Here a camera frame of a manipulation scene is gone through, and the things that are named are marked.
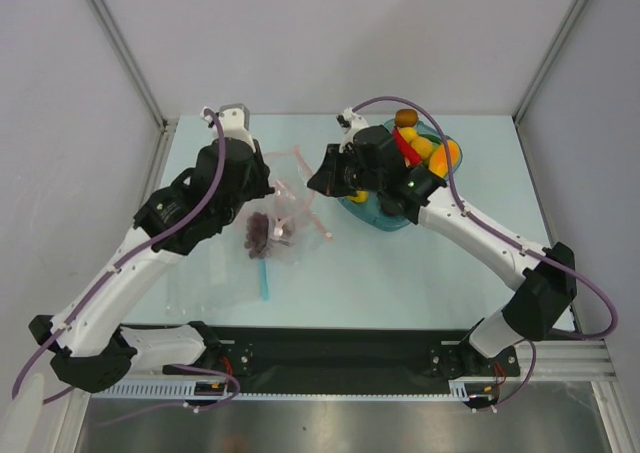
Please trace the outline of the yellow-orange mango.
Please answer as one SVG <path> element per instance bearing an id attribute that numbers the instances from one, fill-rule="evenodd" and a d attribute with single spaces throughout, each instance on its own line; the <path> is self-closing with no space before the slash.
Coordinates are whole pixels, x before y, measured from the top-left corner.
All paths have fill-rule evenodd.
<path id="1" fill-rule="evenodd" d="M 462 152 L 456 141 L 448 139 L 439 145 L 428 160 L 428 169 L 437 176 L 446 179 L 451 171 L 455 171 L 462 160 Z"/>

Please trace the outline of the purple grape bunch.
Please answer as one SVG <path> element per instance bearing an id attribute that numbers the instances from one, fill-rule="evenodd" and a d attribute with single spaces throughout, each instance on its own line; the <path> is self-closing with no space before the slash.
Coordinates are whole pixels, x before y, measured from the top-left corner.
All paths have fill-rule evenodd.
<path id="1" fill-rule="evenodd" d="M 251 259 L 276 258 L 293 246 L 294 232 L 292 222 L 256 211 L 246 223 L 244 248 Z"/>

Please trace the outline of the yellow bell pepper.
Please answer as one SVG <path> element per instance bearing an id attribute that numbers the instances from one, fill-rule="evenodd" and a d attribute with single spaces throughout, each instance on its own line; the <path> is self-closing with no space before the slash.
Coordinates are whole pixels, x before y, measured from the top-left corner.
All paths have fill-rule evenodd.
<path id="1" fill-rule="evenodd" d="M 362 204 L 368 201 L 369 192 L 366 190 L 358 190 L 355 194 L 348 196 L 348 199 L 355 204 Z"/>

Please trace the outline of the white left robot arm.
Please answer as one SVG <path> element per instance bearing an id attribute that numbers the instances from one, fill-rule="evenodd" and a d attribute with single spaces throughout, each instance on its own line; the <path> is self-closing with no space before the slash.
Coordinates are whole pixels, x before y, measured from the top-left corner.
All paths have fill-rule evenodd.
<path id="1" fill-rule="evenodd" d="M 269 173 L 257 141 L 225 138 L 203 147 L 194 166 L 153 192 L 101 278 L 66 310 L 31 320 L 34 339 L 53 354 L 57 378 L 97 393 L 133 371 L 214 370 L 222 344 L 204 322 L 144 330 L 122 321 L 166 271 L 221 233 L 245 203 L 273 193 Z"/>

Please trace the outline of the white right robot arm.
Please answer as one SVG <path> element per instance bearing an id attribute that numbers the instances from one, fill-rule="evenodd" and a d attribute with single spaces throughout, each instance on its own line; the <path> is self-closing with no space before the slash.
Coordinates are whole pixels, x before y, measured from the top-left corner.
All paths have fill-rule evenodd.
<path id="1" fill-rule="evenodd" d="M 570 270 L 573 251 L 557 243 L 516 245 L 513 233 L 456 202 L 451 181 L 424 163 L 409 165 L 393 134 L 383 126 L 350 130 L 347 142 L 330 144 L 308 188 L 343 198 L 359 191 L 375 194 L 384 210 L 451 240 L 493 271 L 509 287 L 511 299 L 481 319 L 461 349 L 463 366 L 484 374 L 505 349 L 544 340 L 576 296 Z"/>

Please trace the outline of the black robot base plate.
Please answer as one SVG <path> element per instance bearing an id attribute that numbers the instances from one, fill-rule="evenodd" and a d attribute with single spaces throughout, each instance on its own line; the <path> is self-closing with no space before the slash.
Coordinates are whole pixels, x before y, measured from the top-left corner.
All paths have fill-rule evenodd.
<path id="1" fill-rule="evenodd" d="M 232 374 L 244 394 L 425 395 L 451 381 L 515 379 L 514 348 L 483 359 L 461 330 L 209 327 L 192 366 Z"/>

